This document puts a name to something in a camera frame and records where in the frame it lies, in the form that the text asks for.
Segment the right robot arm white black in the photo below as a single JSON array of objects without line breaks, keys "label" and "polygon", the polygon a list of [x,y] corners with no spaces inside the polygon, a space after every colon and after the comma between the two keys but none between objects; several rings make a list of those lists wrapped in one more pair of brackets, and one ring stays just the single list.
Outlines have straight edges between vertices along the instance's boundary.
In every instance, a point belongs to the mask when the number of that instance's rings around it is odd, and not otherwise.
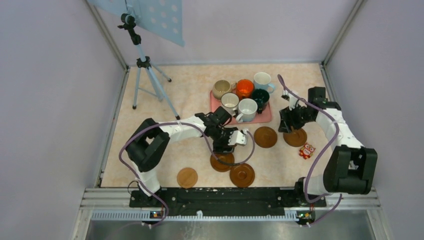
[{"label": "right robot arm white black", "polygon": [[309,88],[308,100],[284,87],[281,97],[289,105],[279,112],[279,132],[293,133],[315,122],[328,140],[307,176],[295,183],[294,202],[307,206],[333,193],[367,195],[373,185],[378,154],[354,136],[340,105],[327,99],[325,87]]}]

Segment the light wooden coaster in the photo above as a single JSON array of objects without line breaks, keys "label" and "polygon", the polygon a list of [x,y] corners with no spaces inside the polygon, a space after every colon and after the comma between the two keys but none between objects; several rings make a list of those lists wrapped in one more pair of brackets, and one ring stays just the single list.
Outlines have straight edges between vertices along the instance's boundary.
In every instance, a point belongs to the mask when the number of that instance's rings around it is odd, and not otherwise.
[{"label": "light wooden coaster", "polygon": [[195,169],[191,167],[185,167],[178,172],[176,180],[181,188],[189,189],[194,187],[197,183],[198,174]]}]

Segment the dark wooden coaster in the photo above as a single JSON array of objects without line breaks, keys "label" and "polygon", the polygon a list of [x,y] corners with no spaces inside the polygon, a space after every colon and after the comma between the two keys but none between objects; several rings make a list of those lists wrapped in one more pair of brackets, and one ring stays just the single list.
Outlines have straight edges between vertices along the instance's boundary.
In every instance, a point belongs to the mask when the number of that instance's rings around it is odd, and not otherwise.
[{"label": "dark wooden coaster", "polygon": [[252,185],[255,176],[255,170],[247,163],[234,166],[229,172],[231,182],[238,188],[247,188]]},{"label": "dark wooden coaster", "polygon": [[221,172],[221,173],[227,172],[233,167],[232,164],[235,163],[235,158],[234,158],[234,155],[232,153],[224,153],[224,154],[216,153],[215,156],[221,162],[228,164],[227,165],[227,164],[221,163],[213,155],[211,155],[210,156],[210,165],[217,172]]},{"label": "dark wooden coaster", "polygon": [[295,129],[291,133],[283,133],[284,141],[291,147],[302,147],[308,139],[305,130]]},{"label": "dark wooden coaster", "polygon": [[276,131],[268,126],[261,126],[254,132],[254,141],[261,148],[271,148],[278,141],[278,135]]}]

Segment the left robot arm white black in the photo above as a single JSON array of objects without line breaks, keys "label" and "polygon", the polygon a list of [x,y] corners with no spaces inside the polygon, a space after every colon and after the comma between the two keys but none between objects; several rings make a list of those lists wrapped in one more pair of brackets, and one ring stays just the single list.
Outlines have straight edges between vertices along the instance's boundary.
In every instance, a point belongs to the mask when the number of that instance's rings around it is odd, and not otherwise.
[{"label": "left robot arm white black", "polygon": [[157,165],[169,144],[188,138],[211,138],[214,154],[232,153],[236,145],[246,143],[246,138],[237,127],[226,127],[231,115],[226,111],[196,113],[193,116],[172,122],[156,122],[145,119],[124,147],[141,180],[141,200],[149,207],[160,202],[161,185],[157,177]]}]

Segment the dark green mug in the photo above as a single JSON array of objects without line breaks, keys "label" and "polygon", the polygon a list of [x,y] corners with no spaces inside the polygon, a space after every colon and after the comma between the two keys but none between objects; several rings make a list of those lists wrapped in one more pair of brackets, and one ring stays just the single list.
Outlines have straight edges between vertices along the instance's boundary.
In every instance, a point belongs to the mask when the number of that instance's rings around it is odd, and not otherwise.
[{"label": "dark green mug", "polygon": [[268,106],[270,94],[267,90],[255,89],[251,94],[251,99],[253,99],[257,104],[256,112],[258,114],[262,114]]}]

